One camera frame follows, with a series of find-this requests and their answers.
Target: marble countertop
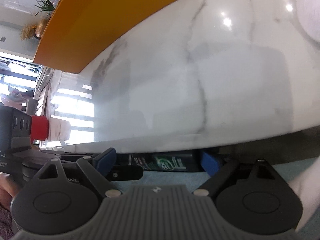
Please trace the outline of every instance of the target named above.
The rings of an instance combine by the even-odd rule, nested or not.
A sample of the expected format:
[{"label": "marble countertop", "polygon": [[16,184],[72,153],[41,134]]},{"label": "marble countertop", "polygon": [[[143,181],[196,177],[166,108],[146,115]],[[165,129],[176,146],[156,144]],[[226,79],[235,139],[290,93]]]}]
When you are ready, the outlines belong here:
[{"label": "marble countertop", "polygon": [[55,71],[41,148],[169,151],[319,125],[319,11],[320,0],[178,0],[80,74]]}]

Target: gold vase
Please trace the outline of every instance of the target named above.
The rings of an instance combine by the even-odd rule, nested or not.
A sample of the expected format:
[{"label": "gold vase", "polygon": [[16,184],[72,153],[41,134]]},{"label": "gold vase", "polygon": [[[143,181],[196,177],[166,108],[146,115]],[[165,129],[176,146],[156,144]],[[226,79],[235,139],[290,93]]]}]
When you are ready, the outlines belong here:
[{"label": "gold vase", "polygon": [[43,19],[39,22],[37,28],[36,28],[36,36],[38,38],[41,38],[43,33],[44,33],[44,30],[48,24],[49,20],[48,19]]}]

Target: orange board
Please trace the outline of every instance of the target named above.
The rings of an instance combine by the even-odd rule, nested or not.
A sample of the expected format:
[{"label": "orange board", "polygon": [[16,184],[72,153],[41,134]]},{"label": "orange board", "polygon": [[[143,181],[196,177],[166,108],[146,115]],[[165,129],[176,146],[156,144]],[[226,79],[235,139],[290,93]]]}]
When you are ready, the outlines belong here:
[{"label": "orange board", "polygon": [[132,27],[176,0],[61,0],[34,62],[81,72]]}]

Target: purple fabric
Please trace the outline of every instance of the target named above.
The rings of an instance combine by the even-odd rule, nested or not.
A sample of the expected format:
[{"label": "purple fabric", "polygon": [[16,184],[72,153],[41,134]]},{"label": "purple fabric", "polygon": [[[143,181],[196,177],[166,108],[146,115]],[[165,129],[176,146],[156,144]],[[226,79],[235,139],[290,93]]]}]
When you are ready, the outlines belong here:
[{"label": "purple fabric", "polygon": [[13,237],[11,226],[11,213],[0,206],[0,236],[4,240],[9,240],[11,237]]}]

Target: red cylinder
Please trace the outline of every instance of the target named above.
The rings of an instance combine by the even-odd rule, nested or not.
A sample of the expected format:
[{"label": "red cylinder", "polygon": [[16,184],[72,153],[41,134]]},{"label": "red cylinder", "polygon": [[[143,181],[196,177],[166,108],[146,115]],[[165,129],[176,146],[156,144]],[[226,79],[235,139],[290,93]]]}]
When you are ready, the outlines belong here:
[{"label": "red cylinder", "polygon": [[45,116],[32,115],[31,142],[33,140],[44,141],[49,135],[49,121]]}]

